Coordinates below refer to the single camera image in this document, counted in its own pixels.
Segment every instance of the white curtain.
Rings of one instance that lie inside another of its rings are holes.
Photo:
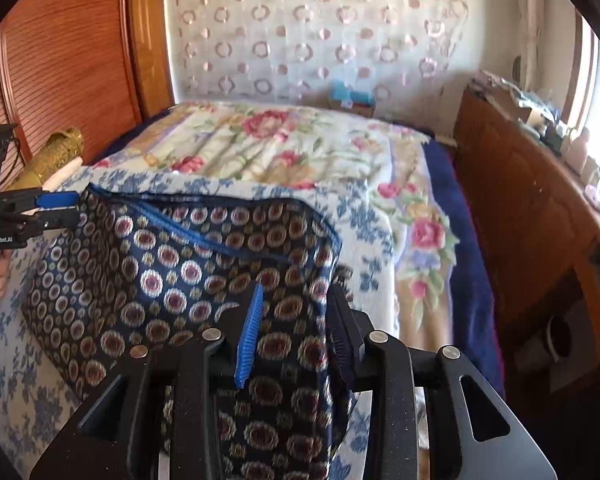
[[[544,0],[518,0],[520,7],[520,88],[536,90],[539,83],[538,44],[544,27]]]
[[[376,116],[435,124],[466,0],[165,0],[180,99],[325,106],[334,79]]]

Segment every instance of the wooden headboard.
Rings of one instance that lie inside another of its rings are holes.
[[[19,0],[2,20],[0,123],[18,125],[26,162],[53,131],[69,126],[82,131],[83,158],[91,162],[158,111],[155,98],[144,97],[151,78],[162,84],[162,107],[173,103],[162,0],[135,1],[141,4],[128,12],[127,0]],[[155,6],[148,18],[141,15],[147,6]],[[134,70],[144,78],[138,90]],[[15,157],[11,149],[3,171]]]

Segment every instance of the navy blue bag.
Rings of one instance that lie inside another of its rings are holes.
[[[88,187],[80,222],[40,262],[24,314],[80,399],[138,344],[183,344],[237,306],[264,309],[250,379],[218,392],[227,477],[323,479],[347,427],[326,293],[341,241],[295,199],[111,193]],[[166,392],[163,433],[170,439]]]

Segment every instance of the floral bedspread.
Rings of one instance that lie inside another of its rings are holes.
[[[458,239],[432,198],[422,150],[427,141],[410,128],[332,110],[193,102],[175,107],[98,166],[292,189],[364,180],[368,199],[391,221],[400,338],[437,351],[451,343],[448,278]],[[369,263],[365,286],[378,286],[375,272]]]
[[[394,244],[388,218],[368,203],[360,180],[316,184],[293,190],[256,182],[217,180],[191,174],[82,168],[65,189],[83,190],[89,182],[112,191],[180,192],[241,198],[293,196],[325,215],[343,240],[340,262],[353,269],[349,285],[354,306],[369,314],[376,328],[397,334],[394,303]],[[55,365],[26,327],[20,305],[29,294],[32,275],[53,232],[15,251],[7,294],[0,301],[0,444],[23,478],[78,405]],[[332,465],[334,478],[362,477],[370,399],[363,397],[352,415],[345,443]]]

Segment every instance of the cardboard box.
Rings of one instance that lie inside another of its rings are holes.
[[[546,119],[537,110],[532,108],[518,108],[511,99],[509,90],[504,88],[491,88],[491,95],[496,99],[498,104],[505,110],[514,120],[520,119],[523,123],[528,124],[535,130],[539,130],[546,124]]]
[[[344,108],[342,107],[341,101],[334,101],[333,99],[329,99],[329,108],[331,110],[337,110],[339,112],[356,114],[367,119],[371,119],[374,116],[374,111],[376,109],[375,106],[363,105],[359,103],[353,103],[353,106],[351,108]]]

